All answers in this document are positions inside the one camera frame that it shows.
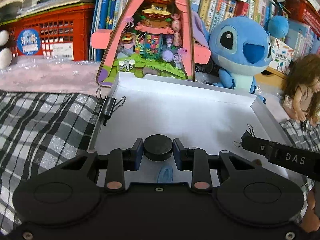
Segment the right hand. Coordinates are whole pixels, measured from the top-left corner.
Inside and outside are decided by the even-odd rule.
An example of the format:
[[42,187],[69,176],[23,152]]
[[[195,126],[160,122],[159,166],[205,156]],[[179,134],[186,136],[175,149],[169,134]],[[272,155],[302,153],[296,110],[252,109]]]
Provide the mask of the right hand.
[[315,214],[316,199],[314,189],[307,195],[307,204],[305,215],[302,218],[300,227],[307,233],[317,231],[319,229],[319,217]]

